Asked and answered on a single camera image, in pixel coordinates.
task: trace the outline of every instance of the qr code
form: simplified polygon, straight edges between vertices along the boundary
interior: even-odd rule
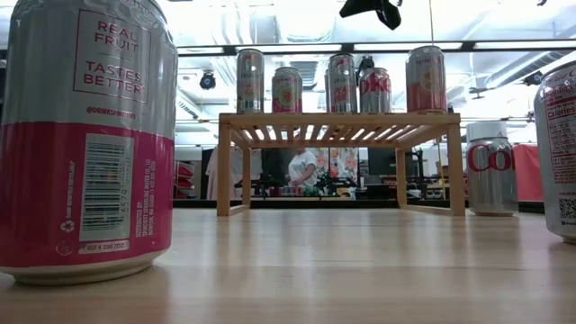
[[[576,219],[576,199],[560,198],[560,217]]]

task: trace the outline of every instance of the silver can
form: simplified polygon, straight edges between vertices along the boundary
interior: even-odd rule
[[[481,121],[466,126],[466,174],[470,209],[478,215],[518,212],[514,153],[506,123]]]
[[[263,113],[264,54],[257,49],[241,50],[236,72],[237,113]]]
[[[544,76],[534,111],[546,226],[576,243],[576,62]]]
[[[330,111],[333,113],[358,113],[356,100],[356,72],[350,54],[337,54],[328,63]]]
[[[302,76],[293,67],[280,67],[272,77],[272,112],[302,112]]]
[[[158,4],[20,0],[8,52],[0,271],[81,284],[146,268],[172,227],[177,52]]]
[[[438,46],[413,49],[406,61],[408,113],[447,111],[444,54]]]
[[[326,113],[333,113],[330,104],[330,83],[328,82],[328,69],[324,71],[324,95],[326,96]]]
[[[370,67],[359,81],[360,113],[391,113],[392,85],[385,68]]]

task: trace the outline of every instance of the wooden shelf rack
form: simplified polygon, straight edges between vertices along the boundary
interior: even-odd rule
[[[408,205],[405,151],[447,135],[450,209]],[[250,185],[242,204],[230,208],[231,143],[241,147],[243,178],[250,178],[251,149],[264,148],[392,148],[396,149],[398,203],[402,209],[465,215],[460,114],[414,113],[221,113],[218,153],[219,216],[249,210]]]

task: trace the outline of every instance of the barcode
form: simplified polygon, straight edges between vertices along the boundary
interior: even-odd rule
[[[130,237],[134,139],[87,134],[81,241]]]
[[[560,198],[560,218],[576,218],[576,199]]]

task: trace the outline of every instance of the diet coke can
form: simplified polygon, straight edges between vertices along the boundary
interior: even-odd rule
[[[350,54],[337,54],[328,63],[328,87],[330,111],[333,113],[357,113],[356,72]]]
[[[8,52],[0,271],[80,284],[146,268],[172,233],[177,52],[160,7],[20,0]]]
[[[534,111],[546,226],[576,243],[576,62],[544,75]]]
[[[468,200],[478,215],[518,212],[514,153],[504,121],[466,125]]]
[[[438,46],[413,49],[406,61],[408,113],[447,111],[444,54]]]
[[[272,112],[302,112],[302,76],[293,67],[280,67],[272,77]]]
[[[264,54],[257,49],[241,50],[236,72],[237,113],[263,113]]]
[[[359,83],[360,113],[392,112],[392,87],[385,68],[366,69]]]

